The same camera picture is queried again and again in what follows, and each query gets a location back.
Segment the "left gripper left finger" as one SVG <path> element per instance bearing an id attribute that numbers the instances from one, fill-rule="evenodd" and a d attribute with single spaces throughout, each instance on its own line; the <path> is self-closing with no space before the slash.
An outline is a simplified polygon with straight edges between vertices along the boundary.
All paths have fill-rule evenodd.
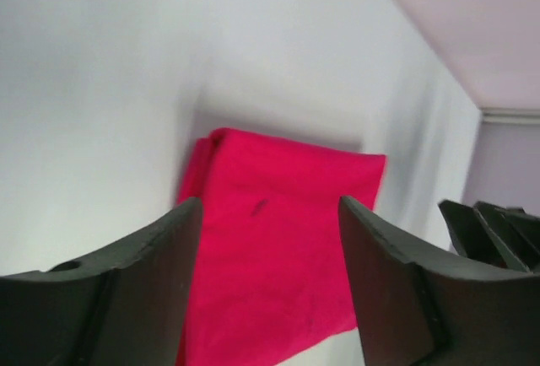
<path id="1" fill-rule="evenodd" d="M 174 364 L 202 219 L 190 198 L 49 271 L 2 277 L 2 364 Z"/>

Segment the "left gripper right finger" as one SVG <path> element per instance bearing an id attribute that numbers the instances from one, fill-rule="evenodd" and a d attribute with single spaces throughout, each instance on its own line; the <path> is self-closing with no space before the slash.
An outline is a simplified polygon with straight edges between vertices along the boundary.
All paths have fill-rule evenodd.
<path id="1" fill-rule="evenodd" d="M 366 364 L 538 364 L 539 272 L 442 250 L 350 196 L 338 216 Z"/>

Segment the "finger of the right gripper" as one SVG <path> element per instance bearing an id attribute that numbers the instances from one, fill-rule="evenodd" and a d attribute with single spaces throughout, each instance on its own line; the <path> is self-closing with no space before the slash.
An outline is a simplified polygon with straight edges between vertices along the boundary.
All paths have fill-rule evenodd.
<path id="1" fill-rule="evenodd" d="M 444 200 L 440 212 L 460 256 L 518 272 L 539 272 L 539 217 L 521 207 Z"/>

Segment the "magenta red t-shirt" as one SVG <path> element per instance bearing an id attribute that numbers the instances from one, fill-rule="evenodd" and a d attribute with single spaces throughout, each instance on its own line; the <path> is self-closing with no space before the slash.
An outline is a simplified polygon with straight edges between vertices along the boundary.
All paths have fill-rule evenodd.
<path id="1" fill-rule="evenodd" d="M 177 198 L 203 220 L 179 365 L 275 365 L 356 326 L 338 203 L 375 206 L 386 157 L 219 128 Z"/>

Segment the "right corner aluminium post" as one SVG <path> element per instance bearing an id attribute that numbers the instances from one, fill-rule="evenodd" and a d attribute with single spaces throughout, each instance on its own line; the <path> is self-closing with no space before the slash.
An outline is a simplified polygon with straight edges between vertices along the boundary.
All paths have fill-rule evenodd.
<path id="1" fill-rule="evenodd" d="M 512 126 L 538 126 L 539 109 L 485 108 L 482 122 Z"/>

